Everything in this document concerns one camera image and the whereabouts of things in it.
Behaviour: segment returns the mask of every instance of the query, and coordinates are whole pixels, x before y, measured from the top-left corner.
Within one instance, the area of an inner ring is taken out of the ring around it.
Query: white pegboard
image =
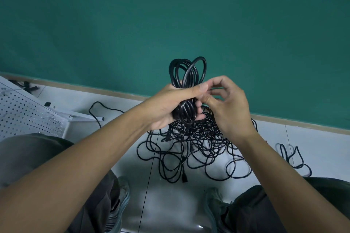
[[[41,133],[63,137],[68,120],[0,77],[0,141],[21,134]]]

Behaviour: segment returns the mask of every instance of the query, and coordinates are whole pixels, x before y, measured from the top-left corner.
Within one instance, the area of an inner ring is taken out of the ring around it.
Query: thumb
[[[173,93],[176,94],[177,101],[181,102],[186,99],[191,99],[197,96],[201,96],[207,90],[208,90],[208,83],[203,82],[191,88],[174,90]]]
[[[207,104],[209,108],[212,109],[212,111],[215,110],[217,104],[219,103],[219,101],[216,98],[214,98],[212,95],[208,93],[204,94],[201,98],[199,98],[199,100]]]

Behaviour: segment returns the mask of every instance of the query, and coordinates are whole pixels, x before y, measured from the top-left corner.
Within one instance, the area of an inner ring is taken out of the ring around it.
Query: shoe
[[[105,226],[105,232],[119,233],[121,231],[121,216],[130,199],[130,187],[129,182],[125,177],[118,178],[120,195],[119,205],[111,211],[107,224]]]
[[[206,191],[204,199],[204,211],[210,220],[212,233],[232,232],[221,220],[221,216],[226,213],[229,206],[230,204],[223,202],[222,195],[219,192],[218,188],[214,187]]]

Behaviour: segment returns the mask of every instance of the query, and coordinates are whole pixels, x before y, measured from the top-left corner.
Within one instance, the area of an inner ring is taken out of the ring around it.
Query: white floor
[[[76,112],[88,113],[95,101],[101,101],[111,108],[126,111],[139,101],[92,94],[80,91],[39,86],[34,93],[40,100],[51,102],[51,107],[70,109]],[[96,116],[103,116],[105,123],[114,119],[120,112],[107,110],[98,104],[93,111]],[[277,143],[288,146],[298,146],[306,164],[314,177],[332,177],[350,182],[350,136],[286,126],[263,121],[257,121],[261,136],[277,151]],[[98,129],[96,122],[72,123],[67,133],[67,139],[78,142]],[[233,201],[238,195],[251,186],[259,184],[252,173],[247,178],[229,179],[216,182],[207,178],[203,169],[188,169],[187,183],[181,179],[176,184],[170,184],[160,178],[158,160],[143,161],[137,157],[137,145],[146,140],[143,135],[116,163],[113,171],[117,176],[126,176],[131,187],[131,199],[123,214],[123,232],[210,232],[209,222],[202,209],[202,197],[205,189],[218,187],[226,202]],[[224,174],[224,167],[229,161],[225,154],[209,169],[210,174]],[[298,156],[293,157],[294,165],[300,164]],[[242,162],[237,165],[237,175],[247,173],[247,165]],[[298,170],[302,175],[307,168]]]

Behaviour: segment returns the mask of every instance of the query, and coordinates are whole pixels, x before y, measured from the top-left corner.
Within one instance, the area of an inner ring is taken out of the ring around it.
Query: hand
[[[153,97],[145,100],[138,105],[143,113],[149,130],[162,129],[173,121],[172,111],[179,103],[186,99],[201,98],[203,93],[208,90],[208,83],[196,85],[188,89],[177,89],[171,84],[166,85],[161,91]],[[197,117],[196,120],[203,120],[205,115],[202,113],[202,103],[196,101]]]
[[[222,134],[236,146],[244,142],[245,138],[256,134],[244,91],[227,76],[214,77],[207,83],[209,90],[199,99],[212,109]],[[221,96],[224,101],[215,99],[212,95]]]

